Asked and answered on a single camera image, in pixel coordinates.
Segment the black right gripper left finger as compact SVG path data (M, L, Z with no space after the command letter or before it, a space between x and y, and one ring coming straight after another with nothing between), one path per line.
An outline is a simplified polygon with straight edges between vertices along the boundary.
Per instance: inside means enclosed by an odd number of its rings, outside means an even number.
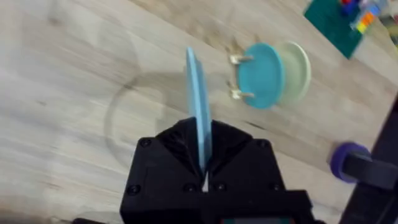
M154 137L139 140L120 213L188 208L204 196L203 180L196 119L180 120Z

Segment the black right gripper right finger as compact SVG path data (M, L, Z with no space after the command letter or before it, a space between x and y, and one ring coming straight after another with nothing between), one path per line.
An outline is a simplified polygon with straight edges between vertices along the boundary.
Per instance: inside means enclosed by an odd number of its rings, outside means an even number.
M221 121L212 121L211 159L207 164L213 192L285 190L270 141Z

